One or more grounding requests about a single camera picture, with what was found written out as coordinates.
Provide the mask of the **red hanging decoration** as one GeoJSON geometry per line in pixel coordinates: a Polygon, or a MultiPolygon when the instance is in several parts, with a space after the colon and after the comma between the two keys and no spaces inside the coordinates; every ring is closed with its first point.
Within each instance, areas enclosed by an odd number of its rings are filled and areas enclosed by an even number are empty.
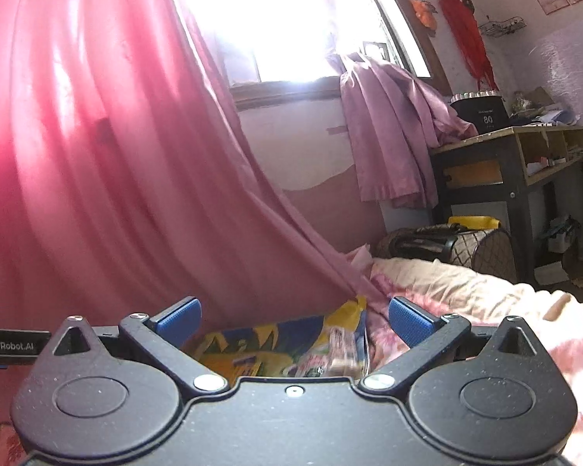
{"type": "Polygon", "coordinates": [[[439,0],[439,6],[451,28],[465,67],[477,83],[477,89],[485,85],[497,90],[494,70],[474,13],[464,4],[464,0],[439,0]]]}

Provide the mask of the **dark blue snack stick pack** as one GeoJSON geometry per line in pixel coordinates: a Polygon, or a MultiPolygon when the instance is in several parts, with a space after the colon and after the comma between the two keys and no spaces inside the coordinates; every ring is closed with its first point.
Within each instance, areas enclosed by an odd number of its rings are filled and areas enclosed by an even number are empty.
{"type": "Polygon", "coordinates": [[[232,373],[235,377],[253,377],[259,373],[261,361],[257,356],[243,356],[231,361],[232,373]]]}

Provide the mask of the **yellow item behind handbag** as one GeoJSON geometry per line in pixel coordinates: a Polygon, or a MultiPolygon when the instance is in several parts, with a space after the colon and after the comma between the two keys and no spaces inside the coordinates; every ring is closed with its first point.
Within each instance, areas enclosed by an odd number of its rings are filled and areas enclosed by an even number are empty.
{"type": "Polygon", "coordinates": [[[467,230],[497,230],[501,222],[491,216],[451,216],[450,224],[459,224],[467,230]]]}

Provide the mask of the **large pink curtain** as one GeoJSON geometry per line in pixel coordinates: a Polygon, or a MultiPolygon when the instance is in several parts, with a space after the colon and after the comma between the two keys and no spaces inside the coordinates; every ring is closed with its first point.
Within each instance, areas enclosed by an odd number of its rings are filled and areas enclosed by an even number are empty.
{"type": "Polygon", "coordinates": [[[0,0],[0,327],[187,296],[212,331],[377,290],[265,177],[173,0],[0,0]]]}

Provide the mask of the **clear nut bar pack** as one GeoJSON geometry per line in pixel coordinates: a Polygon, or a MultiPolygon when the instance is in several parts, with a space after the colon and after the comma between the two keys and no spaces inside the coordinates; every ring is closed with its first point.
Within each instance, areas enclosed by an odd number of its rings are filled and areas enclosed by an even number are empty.
{"type": "Polygon", "coordinates": [[[352,377],[358,379],[364,363],[359,359],[355,334],[342,327],[326,330],[326,342],[318,347],[322,356],[323,377],[352,377]]]}

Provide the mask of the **pink floral bedsheet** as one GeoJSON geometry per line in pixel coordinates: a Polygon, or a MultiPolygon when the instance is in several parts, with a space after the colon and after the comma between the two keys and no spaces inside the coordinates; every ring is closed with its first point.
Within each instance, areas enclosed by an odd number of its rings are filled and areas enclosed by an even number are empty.
{"type": "MultiPolygon", "coordinates": [[[[564,448],[574,465],[583,465],[583,303],[562,290],[536,291],[529,284],[475,273],[465,267],[421,260],[374,259],[370,280],[385,295],[403,296],[436,316],[458,313],[473,325],[498,324],[522,316],[569,383],[578,406],[575,428],[564,448]]],[[[386,304],[368,312],[370,369],[407,351],[386,322],[386,304]]],[[[28,367],[0,370],[0,465],[17,465],[24,456],[9,421],[9,406],[28,367]]]]}

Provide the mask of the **colourful cardboard tray box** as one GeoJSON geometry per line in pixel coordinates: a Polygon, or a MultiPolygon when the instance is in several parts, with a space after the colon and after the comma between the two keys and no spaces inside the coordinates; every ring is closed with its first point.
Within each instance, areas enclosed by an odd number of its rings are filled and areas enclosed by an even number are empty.
{"type": "Polygon", "coordinates": [[[231,361],[243,356],[257,356],[261,361],[254,377],[283,377],[285,367],[292,365],[310,350],[326,342],[328,327],[338,326],[355,334],[359,359],[363,361],[364,377],[370,368],[367,344],[367,300],[357,297],[345,302],[326,316],[286,321],[253,328],[239,328],[206,334],[192,343],[187,353],[192,359],[225,377],[234,385],[240,377],[232,373],[231,361]]]}

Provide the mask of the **black box with number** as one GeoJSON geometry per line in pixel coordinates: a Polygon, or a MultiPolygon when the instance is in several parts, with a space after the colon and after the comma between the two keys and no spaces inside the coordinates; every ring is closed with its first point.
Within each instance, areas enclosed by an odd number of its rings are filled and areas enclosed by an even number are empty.
{"type": "Polygon", "coordinates": [[[510,126],[510,117],[498,90],[456,94],[450,104],[458,117],[474,124],[480,134],[510,126]]]}

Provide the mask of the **small purple curtain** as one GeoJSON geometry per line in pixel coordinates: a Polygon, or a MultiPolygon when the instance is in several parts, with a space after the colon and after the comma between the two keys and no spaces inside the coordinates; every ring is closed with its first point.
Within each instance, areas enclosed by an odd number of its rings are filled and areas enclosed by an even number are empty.
{"type": "Polygon", "coordinates": [[[352,54],[340,97],[360,198],[432,209],[438,190],[429,152],[478,135],[429,84],[394,63],[352,54]]]}

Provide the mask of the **black wooden desk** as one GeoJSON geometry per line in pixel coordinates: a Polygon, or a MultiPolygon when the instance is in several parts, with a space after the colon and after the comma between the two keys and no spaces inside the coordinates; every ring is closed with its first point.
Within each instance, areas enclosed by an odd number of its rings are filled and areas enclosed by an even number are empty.
{"type": "Polygon", "coordinates": [[[554,181],[570,169],[583,177],[583,126],[530,124],[488,132],[431,151],[438,205],[436,224],[457,205],[503,202],[509,219],[517,275],[534,284],[546,255],[536,247],[529,196],[545,194],[546,211],[558,214],[554,181]]]}

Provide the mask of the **orange wall ornament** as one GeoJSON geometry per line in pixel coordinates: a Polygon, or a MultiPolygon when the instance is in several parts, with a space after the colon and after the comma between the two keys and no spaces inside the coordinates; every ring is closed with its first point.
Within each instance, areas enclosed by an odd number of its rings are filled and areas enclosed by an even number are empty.
{"type": "Polygon", "coordinates": [[[428,0],[408,0],[412,6],[415,16],[418,21],[428,32],[430,37],[436,36],[436,31],[438,28],[438,23],[436,20],[436,15],[438,10],[432,5],[428,0]]]}

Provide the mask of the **white green seaweed snack pouch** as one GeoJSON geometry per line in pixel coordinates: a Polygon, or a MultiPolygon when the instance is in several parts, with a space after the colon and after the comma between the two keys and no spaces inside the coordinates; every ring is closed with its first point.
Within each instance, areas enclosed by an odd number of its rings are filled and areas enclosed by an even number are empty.
{"type": "Polygon", "coordinates": [[[283,369],[283,377],[326,377],[330,356],[324,350],[310,350],[283,369]]]}

